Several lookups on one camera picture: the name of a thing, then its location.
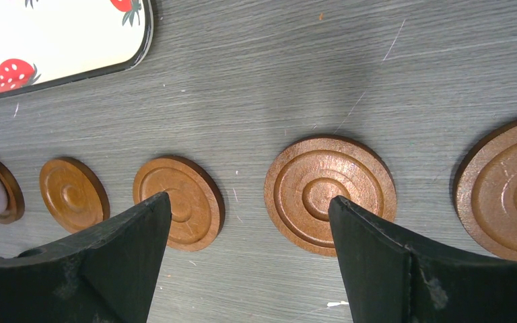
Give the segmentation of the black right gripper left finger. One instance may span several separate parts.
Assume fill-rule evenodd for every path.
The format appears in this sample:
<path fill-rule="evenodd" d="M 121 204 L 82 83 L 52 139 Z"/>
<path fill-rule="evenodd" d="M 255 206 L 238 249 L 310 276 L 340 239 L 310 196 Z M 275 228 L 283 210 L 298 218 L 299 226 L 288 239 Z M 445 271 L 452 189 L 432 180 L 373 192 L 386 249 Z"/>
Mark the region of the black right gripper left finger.
<path fill-rule="evenodd" d="M 172 219 L 157 193 L 60 240 L 0 258 L 0 322 L 145 322 Z"/>

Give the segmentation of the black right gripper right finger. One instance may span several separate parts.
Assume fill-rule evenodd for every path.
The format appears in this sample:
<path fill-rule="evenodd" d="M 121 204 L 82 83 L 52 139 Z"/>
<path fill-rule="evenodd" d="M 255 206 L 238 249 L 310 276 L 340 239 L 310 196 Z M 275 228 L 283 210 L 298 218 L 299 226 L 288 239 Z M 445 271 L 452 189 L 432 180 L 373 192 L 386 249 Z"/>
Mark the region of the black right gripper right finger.
<path fill-rule="evenodd" d="M 517 262 L 467 252 L 344 196 L 329 220 L 354 322 L 517 322 Z"/>

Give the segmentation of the large brown wooden coaster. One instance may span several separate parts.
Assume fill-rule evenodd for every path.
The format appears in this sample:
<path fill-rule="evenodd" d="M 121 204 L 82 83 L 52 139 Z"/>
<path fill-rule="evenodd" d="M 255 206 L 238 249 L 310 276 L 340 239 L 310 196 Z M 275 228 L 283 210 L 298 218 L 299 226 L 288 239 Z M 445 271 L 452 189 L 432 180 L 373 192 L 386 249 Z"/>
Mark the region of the large brown wooden coaster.
<path fill-rule="evenodd" d="M 223 197 L 212 177 L 185 157 L 161 156 L 137 171 L 133 182 L 134 203 L 159 192 L 166 192 L 171 204 L 167 245 L 187 252 L 210 246 L 226 216 Z"/>

